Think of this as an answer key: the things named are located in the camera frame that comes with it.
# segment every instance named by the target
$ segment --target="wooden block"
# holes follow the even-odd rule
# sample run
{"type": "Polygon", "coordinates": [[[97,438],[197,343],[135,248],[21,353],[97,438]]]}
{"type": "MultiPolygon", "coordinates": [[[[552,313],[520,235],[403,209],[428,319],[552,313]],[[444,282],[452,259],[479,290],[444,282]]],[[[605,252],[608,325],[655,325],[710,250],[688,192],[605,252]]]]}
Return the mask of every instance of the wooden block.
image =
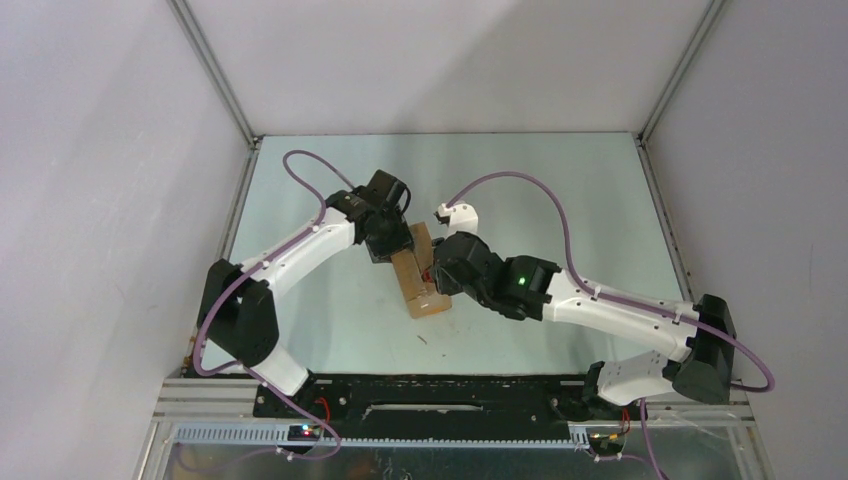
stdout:
{"type": "Polygon", "coordinates": [[[433,245],[427,225],[423,222],[409,227],[415,242],[413,250],[392,255],[403,300],[412,318],[421,318],[443,312],[453,305],[447,295],[436,292],[433,282],[425,282],[422,273],[433,265],[433,245]]]}

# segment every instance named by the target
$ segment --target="gray wall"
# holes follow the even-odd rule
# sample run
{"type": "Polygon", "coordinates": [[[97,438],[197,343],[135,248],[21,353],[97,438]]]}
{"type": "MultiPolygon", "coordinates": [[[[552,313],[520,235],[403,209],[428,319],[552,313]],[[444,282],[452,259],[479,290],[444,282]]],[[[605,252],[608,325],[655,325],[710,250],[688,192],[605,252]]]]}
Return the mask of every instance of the gray wall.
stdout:
{"type": "Polygon", "coordinates": [[[751,403],[780,479],[848,468],[846,46],[848,2],[732,2],[650,144],[696,286],[777,376],[751,403]]]}
{"type": "Polygon", "coordinates": [[[709,0],[191,2],[267,134],[633,131],[709,0]]]}
{"type": "Polygon", "coordinates": [[[130,478],[246,155],[166,2],[0,2],[0,478],[130,478]]]}

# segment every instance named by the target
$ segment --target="table surface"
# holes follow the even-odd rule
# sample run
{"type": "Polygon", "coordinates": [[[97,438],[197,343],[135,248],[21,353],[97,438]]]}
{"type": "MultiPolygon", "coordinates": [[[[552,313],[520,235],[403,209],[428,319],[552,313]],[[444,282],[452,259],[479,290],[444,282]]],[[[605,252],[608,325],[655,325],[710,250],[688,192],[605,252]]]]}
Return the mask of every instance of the table surface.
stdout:
{"type": "MultiPolygon", "coordinates": [[[[472,180],[518,170],[545,182],[568,215],[575,264],[585,278],[635,293],[680,300],[680,289],[633,139],[628,133],[430,134],[265,137],[233,251],[252,257],[301,227],[315,198],[283,170],[285,152],[315,152],[354,182],[383,169],[409,185],[409,223],[433,217],[439,203],[472,180]]],[[[344,185],[308,157],[292,167],[325,196],[344,185]]],[[[534,185],[503,178],[465,200],[480,215],[478,234],[501,257],[533,255],[565,263],[556,209],[534,185]]],[[[413,320],[391,265],[372,265],[364,246],[315,269],[278,311],[281,341],[316,372],[375,374],[544,374],[585,372],[598,360],[647,349],[570,324],[517,322],[465,296],[447,312],[413,320]]],[[[212,342],[206,368],[230,360],[212,342]]]]}

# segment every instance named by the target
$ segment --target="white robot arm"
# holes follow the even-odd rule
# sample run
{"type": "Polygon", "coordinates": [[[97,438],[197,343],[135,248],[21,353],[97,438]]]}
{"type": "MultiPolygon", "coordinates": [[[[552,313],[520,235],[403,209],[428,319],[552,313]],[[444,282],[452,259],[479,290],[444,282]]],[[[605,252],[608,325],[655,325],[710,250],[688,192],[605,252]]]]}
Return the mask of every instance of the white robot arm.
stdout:
{"type": "MultiPolygon", "coordinates": [[[[279,342],[278,301],[307,273],[351,245],[365,243],[375,263],[388,262],[391,255],[411,248],[412,236],[398,207],[404,191],[405,184],[378,171],[367,186],[330,196],[322,222],[311,227],[300,242],[273,261],[263,252],[244,262],[262,268],[220,308],[209,324],[209,338],[284,394],[296,394],[312,374],[279,342]]],[[[437,217],[447,224],[448,235],[435,245],[428,274],[440,293],[464,292],[507,318],[575,323],[652,349],[622,362],[590,366],[586,401],[628,405],[637,398],[671,391],[706,403],[727,401],[732,347],[679,321],[681,315],[697,317],[732,334],[721,299],[705,297],[693,305],[644,298],[578,280],[545,260],[529,256],[501,259],[477,237],[477,214],[470,205],[442,205],[437,217]],[[659,311],[673,311],[675,316],[628,302],[663,306],[659,311]]],[[[226,260],[210,268],[199,324],[221,292],[242,274],[241,265],[226,260]]]]}
{"type": "Polygon", "coordinates": [[[700,308],[703,305],[648,298],[575,278],[558,265],[538,258],[502,260],[476,235],[474,207],[442,204],[436,216],[448,227],[447,237],[434,250],[430,272],[440,293],[464,292],[507,318],[573,323],[652,349],[621,362],[599,362],[590,368],[587,381],[594,384],[594,394],[603,400],[627,405],[638,398],[673,391],[705,403],[727,400],[732,349],[698,332],[695,326],[680,322],[682,315],[701,317],[732,333],[721,299],[706,298],[709,308],[704,311],[700,308]],[[646,311],[637,306],[640,304],[656,305],[674,315],[646,311]]]}

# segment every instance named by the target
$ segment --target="purple cable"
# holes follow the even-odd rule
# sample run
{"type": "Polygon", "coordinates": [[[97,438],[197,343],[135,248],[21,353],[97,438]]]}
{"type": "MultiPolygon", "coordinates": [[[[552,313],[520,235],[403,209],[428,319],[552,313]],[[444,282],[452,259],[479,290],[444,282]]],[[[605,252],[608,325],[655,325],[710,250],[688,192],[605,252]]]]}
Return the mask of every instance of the purple cable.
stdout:
{"type": "Polygon", "coordinates": [[[654,467],[654,472],[657,478],[662,480],[667,479],[663,471],[660,469],[660,464],[657,463],[657,457],[654,455],[654,445],[651,443],[651,437],[648,435],[648,402],[644,398],[639,400],[639,422],[642,424],[642,435],[645,437],[645,448],[648,450],[648,458],[651,459],[651,466],[654,467]]]}
{"type": "MultiPolygon", "coordinates": [[[[323,158],[321,158],[320,156],[318,156],[318,155],[316,155],[312,152],[307,152],[306,150],[292,150],[292,151],[286,153],[283,156],[283,168],[286,169],[286,172],[294,179],[294,181],[296,181],[301,186],[306,188],[310,193],[315,195],[315,197],[320,202],[321,208],[318,212],[318,216],[315,218],[315,220],[312,222],[312,224],[310,224],[303,231],[301,231],[300,233],[295,235],[291,240],[289,240],[288,242],[283,244],[280,248],[269,253],[268,256],[266,256],[264,259],[259,261],[256,265],[253,265],[249,269],[245,270],[244,273],[242,273],[242,275],[236,279],[236,281],[234,281],[232,284],[230,284],[230,286],[228,286],[226,289],[224,289],[224,292],[221,293],[221,296],[219,296],[218,299],[215,300],[215,303],[212,304],[212,308],[209,309],[209,312],[206,314],[206,317],[203,319],[203,323],[200,325],[200,328],[197,331],[197,337],[194,340],[194,350],[193,350],[192,360],[193,360],[193,364],[194,364],[194,369],[201,376],[209,377],[209,376],[215,375],[217,373],[220,373],[220,372],[222,372],[223,370],[225,370],[229,367],[236,366],[236,365],[241,366],[241,364],[237,360],[226,362],[223,365],[217,366],[217,367],[212,368],[210,370],[206,370],[201,365],[202,360],[203,360],[203,345],[206,341],[206,334],[209,332],[209,325],[211,325],[212,320],[215,318],[215,315],[218,314],[218,311],[224,305],[224,302],[226,302],[227,299],[230,298],[230,296],[232,296],[232,294],[248,278],[250,278],[251,275],[253,275],[254,273],[256,273],[257,271],[259,271],[262,268],[263,262],[265,262],[265,261],[273,262],[280,255],[282,255],[283,253],[288,251],[290,248],[292,248],[294,245],[297,245],[303,239],[308,237],[312,233],[312,227],[319,225],[321,223],[321,221],[324,220],[324,216],[327,213],[327,207],[324,205],[324,197],[321,195],[321,193],[318,190],[316,190],[315,187],[313,187],[312,185],[307,183],[305,180],[300,178],[296,173],[294,173],[292,171],[291,167],[289,167],[289,158],[291,158],[294,155],[306,155],[308,157],[314,158],[315,160],[318,160],[319,162],[324,164],[327,168],[329,168],[333,173],[338,175],[338,177],[341,178],[342,181],[345,184],[347,184],[348,187],[350,187],[351,189],[354,188],[353,183],[351,183],[351,181],[348,180],[348,178],[344,174],[342,174],[336,167],[334,167],[333,165],[330,164],[330,162],[324,160],[323,158]]],[[[312,420],[313,422],[320,425],[321,428],[323,428],[325,431],[329,432],[330,435],[332,435],[333,438],[336,440],[336,444],[335,444],[334,448],[328,453],[321,454],[321,455],[315,455],[315,456],[306,456],[306,455],[296,454],[296,453],[293,453],[293,452],[286,452],[287,457],[290,456],[291,458],[299,458],[299,459],[303,459],[303,460],[322,460],[324,458],[328,458],[328,457],[335,455],[341,449],[341,437],[333,429],[333,427],[331,427],[329,424],[327,424],[327,422],[316,417],[315,415],[312,415],[311,413],[307,412],[306,410],[300,408],[300,406],[298,406],[291,399],[289,399],[288,396],[286,396],[283,392],[281,392],[275,386],[268,383],[268,381],[265,380],[265,378],[263,378],[262,375],[256,373],[255,371],[251,370],[250,368],[247,368],[247,367],[243,367],[243,368],[244,368],[245,372],[247,372],[250,376],[252,376],[256,380],[258,380],[263,385],[267,386],[272,392],[274,392],[275,395],[280,397],[280,399],[286,405],[288,405],[292,410],[294,410],[295,412],[303,415],[305,418],[308,418],[309,420],[312,420]]],[[[238,457],[238,458],[236,458],[236,459],[234,459],[230,462],[227,462],[223,465],[212,467],[211,469],[189,470],[190,467],[187,468],[187,466],[183,463],[183,461],[179,457],[179,455],[177,456],[177,463],[181,467],[183,467],[183,468],[185,468],[186,470],[189,470],[189,471],[214,472],[214,471],[218,471],[218,470],[221,470],[223,468],[226,468],[226,467],[232,465],[233,463],[236,463],[236,462],[239,462],[241,460],[253,457],[254,455],[259,455],[259,454],[262,454],[262,453],[276,452],[276,451],[277,451],[277,449],[274,448],[274,447],[254,450],[254,451],[248,452],[247,454],[242,455],[241,457],[238,457]]]]}
{"type": "MultiPolygon", "coordinates": [[[[550,198],[551,201],[554,203],[554,206],[556,206],[556,209],[557,209],[557,213],[559,213],[560,222],[562,223],[562,236],[565,238],[565,266],[566,266],[566,271],[568,272],[568,275],[571,277],[571,279],[575,283],[577,283],[578,285],[583,285],[583,288],[585,288],[586,291],[588,291],[593,297],[596,297],[596,298],[601,299],[601,300],[607,300],[607,301],[610,301],[610,302],[613,302],[613,303],[617,303],[619,305],[624,305],[624,306],[627,306],[627,307],[636,308],[636,309],[642,310],[644,312],[652,313],[652,314],[655,314],[655,315],[661,315],[661,316],[667,317],[667,318],[675,318],[677,316],[677,314],[672,310],[668,310],[666,308],[658,307],[656,305],[651,305],[651,304],[648,304],[648,303],[640,302],[638,300],[634,300],[632,298],[627,298],[627,297],[624,297],[624,296],[621,296],[621,295],[615,295],[615,294],[610,294],[610,293],[605,293],[605,292],[601,292],[600,294],[596,294],[595,289],[592,288],[590,285],[588,285],[588,282],[586,280],[583,280],[582,278],[580,278],[580,275],[577,273],[577,269],[574,267],[574,259],[571,256],[571,235],[568,231],[568,220],[565,217],[565,209],[562,206],[562,202],[559,201],[559,198],[557,198],[556,194],[554,194],[554,192],[550,188],[548,188],[547,185],[542,183],[542,181],[537,179],[536,177],[527,175],[526,173],[513,172],[513,171],[490,173],[489,175],[484,175],[484,176],[478,178],[477,180],[474,180],[473,182],[469,183],[465,188],[460,190],[459,193],[457,193],[456,195],[453,196],[453,198],[450,199],[450,201],[447,203],[447,206],[448,207],[453,206],[453,204],[455,204],[457,201],[459,201],[459,199],[462,198],[463,195],[470,192],[471,189],[473,189],[477,185],[480,185],[481,183],[486,182],[488,180],[492,180],[492,179],[500,178],[500,177],[516,177],[516,178],[522,178],[524,180],[527,180],[528,182],[530,182],[530,183],[536,185],[537,187],[541,188],[545,192],[545,194],[547,194],[548,198],[550,198]]],[[[753,362],[754,365],[756,365],[757,368],[759,368],[760,371],[763,372],[763,376],[766,377],[765,386],[748,387],[748,386],[745,386],[745,385],[733,383],[733,384],[731,384],[731,386],[733,388],[735,388],[737,390],[744,390],[746,392],[758,392],[758,393],[770,392],[770,391],[774,390],[774,375],[772,375],[771,370],[769,370],[769,368],[768,368],[768,366],[766,366],[765,362],[763,362],[757,355],[755,355],[754,352],[752,352],[750,349],[748,349],[748,347],[743,345],[741,342],[739,342],[738,340],[736,340],[732,336],[722,332],[721,330],[718,330],[717,328],[714,328],[714,327],[707,325],[705,323],[699,322],[698,319],[696,319],[696,318],[691,318],[691,317],[688,317],[686,315],[681,315],[680,321],[683,322],[683,323],[686,323],[688,325],[692,325],[694,327],[700,328],[701,330],[703,330],[703,331],[705,331],[709,334],[712,334],[712,335],[724,340],[725,342],[733,345],[733,348],[739,350],[740,352],[742,352],[742,354],[744,354],[746,357],[748,357],[751,360],[751,362],[753,362]]]]}
{"type": "MultiPolygon", "coordinates": [[[[598,461],[600,461],[600,462],[612,462],[612,461],[619,461],[619,460],[636,460],[638,462],[645,464],[648,467],[651,467],[652,469],[654,468],[654,466],[651,464],[650,461],[648,461],[648,460],[646,460],[646,459],[644,459],[644,458],[642,458],[638,455],[630,455],[630,454],[625,453],[624,455],[621,456],[621,458],[619,458],[616,455],[602,457],[602,456],[596,454],[591,448],[586,453],[588,453],[589,456],[591,456],[592,458],[597,458],[598,461]]],[[[662,478],[662,480],[669,480],[668,475],[666,475],[665,472],[663,472],[662,470],[660,470],[660,474],[662,475],[662,477],[660,477],[660,478],[662,478]]]]}

